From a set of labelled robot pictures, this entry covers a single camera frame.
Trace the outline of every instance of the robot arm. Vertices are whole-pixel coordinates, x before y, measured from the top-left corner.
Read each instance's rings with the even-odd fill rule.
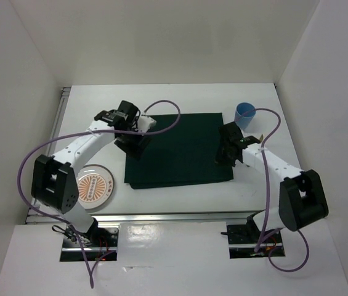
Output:
[[[132,103],[122,101],[117,110],[101,111],[88,127],[90,134],[76,138],[66,148],[48,157],[40,155],[34,163],[31,194],[37,200],[56,210],[86,239],[96,241],[105,235],[97,220],[78,202],[76,176],[83,166],[104,146],[111,142],[128,155],[139,159],[147,136],[121,134],[120,131],[146,132],[156,121],[142,115]],[[98,133],[112,130],[112,133]]]
[[[235,166],[239,160],[258,172],[265,174],[261,144],[253,136],[244,138],[235,122],[219,128],[221,144],[216,162]],[[268,171],[272,184],[279,185],[279,207],[269,210],[266,230],[288,228],[297,231],[328,215],[328,206],[319,175],[313,171],[303,171],[277,157],[264,148]],[[248,217],[252,232],[262,229],[265,211]]]

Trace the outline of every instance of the orange patterned plate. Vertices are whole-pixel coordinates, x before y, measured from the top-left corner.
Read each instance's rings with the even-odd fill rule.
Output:
[[[86,209],[101,206],[112,195],[115,182],[111,172],[101,165],[86,165],[78,175],[78,200]]]

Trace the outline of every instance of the plate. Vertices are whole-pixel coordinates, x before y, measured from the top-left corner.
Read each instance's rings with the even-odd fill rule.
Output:
[[[112,173],[101,165],[86,165],[78,174],[78,200],[86,209],[101,206],[112,195],[115,182]]]

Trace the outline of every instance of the wall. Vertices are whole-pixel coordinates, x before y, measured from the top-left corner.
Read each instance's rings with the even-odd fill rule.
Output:
[[[11,0],[61,85],[277,81],[318,0]]]
[[[348,278],[348,0],[321,0],[278,94],[302,166],[322,176]]]
[[[25,219],[17,168],[30,148],[49,137],[59,97],[54,77],[10,2],[0,0],[0,270],[14,224]],[[30,171],[25,175],[30,183]]]

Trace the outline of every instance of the green towel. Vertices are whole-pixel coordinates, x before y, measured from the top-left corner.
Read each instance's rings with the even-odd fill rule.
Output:
[[[176,115],[154,115],[158,131]],[[124,182],[133,189],[217,183],[233,179],[231,167],[217,166],[221,113],[182,114],[171,130],[152,136],[139,161],[126,158]]]

